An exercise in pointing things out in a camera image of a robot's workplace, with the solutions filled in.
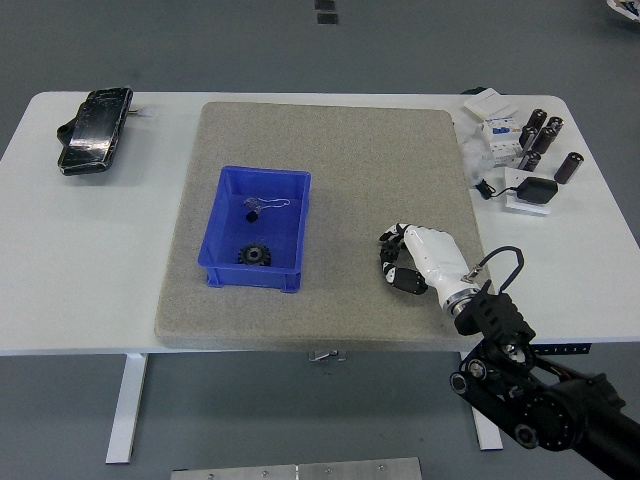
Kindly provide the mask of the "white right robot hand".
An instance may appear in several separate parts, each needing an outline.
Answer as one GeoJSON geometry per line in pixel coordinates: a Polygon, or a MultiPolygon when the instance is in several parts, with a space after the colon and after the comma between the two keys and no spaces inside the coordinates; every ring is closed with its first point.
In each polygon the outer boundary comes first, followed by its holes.
{"type": "Polygon", "coordinates": [[[479,291],[453,237],[435,229],[397,223],[380,237],[380,263],[392,287],[421,295],[434,288],[440,307],[451,312],[479,291]]]}

